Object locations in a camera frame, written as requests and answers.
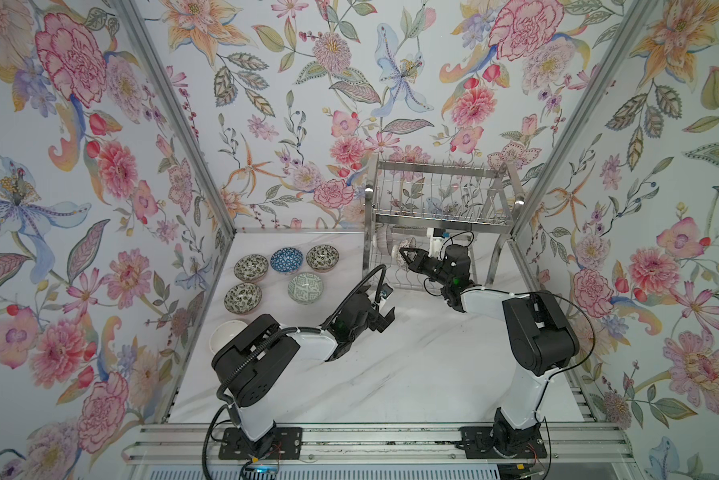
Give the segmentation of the brown mandala pattern bowl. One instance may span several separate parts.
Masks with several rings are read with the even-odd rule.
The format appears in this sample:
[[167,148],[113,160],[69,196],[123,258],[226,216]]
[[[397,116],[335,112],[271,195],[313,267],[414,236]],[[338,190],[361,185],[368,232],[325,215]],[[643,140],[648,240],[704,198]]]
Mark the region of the brown mandala pattern bowl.
[[393,255],[401,253],[401,249],[407,247],[417,246],[417,240],[415,236],[408,234],[407,232],[397,234],[395,237],[395,243],[393,243]]

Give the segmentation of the two-tier steel dish rack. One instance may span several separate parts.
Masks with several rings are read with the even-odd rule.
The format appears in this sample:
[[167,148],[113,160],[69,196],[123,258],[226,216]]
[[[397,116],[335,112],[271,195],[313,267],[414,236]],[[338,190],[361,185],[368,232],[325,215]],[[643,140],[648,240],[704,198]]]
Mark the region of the two-tier steel dish rack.
[[477,270],[477,238],[495,236],[487,278],[495,283],[503,245],[525,204],[525,188],[515,162],[497,165],[459,165],[453,161],[417,163],[371,160],[363,192],[363,273],[385,264],[387,281],[395,287],[423,289],[423,280],[397,264],[397,255],[381,255],[375,247],[375,232],[390,225],[395,237],[407,232],[415,236],[417,247],[429,248],[427,229],[443,228],[461,236],[459,242],[469,248],[471,274]]

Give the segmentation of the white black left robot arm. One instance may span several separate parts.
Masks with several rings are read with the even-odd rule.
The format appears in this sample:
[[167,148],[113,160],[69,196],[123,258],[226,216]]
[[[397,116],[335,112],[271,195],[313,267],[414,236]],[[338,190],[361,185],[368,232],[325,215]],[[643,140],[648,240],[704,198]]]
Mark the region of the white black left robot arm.
[[381,333],[395,321],[395,312],[381,307],[393,294],[387,284],[371,295],[365,287],[351,293],[323,324],[285,327],[263,314],[226,342],[213,356],[219,380],[216,398],[232,426],[223,437],[221,459],[262,459],[295,440],[294,428],[279,428],[265,405],[269,391],[295,360],[333,362],[345,356],[369,330]]

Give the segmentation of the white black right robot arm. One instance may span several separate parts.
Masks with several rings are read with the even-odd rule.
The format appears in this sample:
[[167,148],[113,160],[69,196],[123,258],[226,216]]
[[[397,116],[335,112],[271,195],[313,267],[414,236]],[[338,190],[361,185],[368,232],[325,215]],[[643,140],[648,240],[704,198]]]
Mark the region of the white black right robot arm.
[[485,314],[505,322],[515,375],[507,396],[495,411],[489,433],[469,434],[463,446],[515,458],[535,451],[541,437],[541,407],[549,383],[579,354],[579,340],[548,291],[511,293],[471,280],[469,250],[449,245],[437,256],[421,248],[401,247],[399,254],[412,272],[441,286],[441,296],[453,310]]

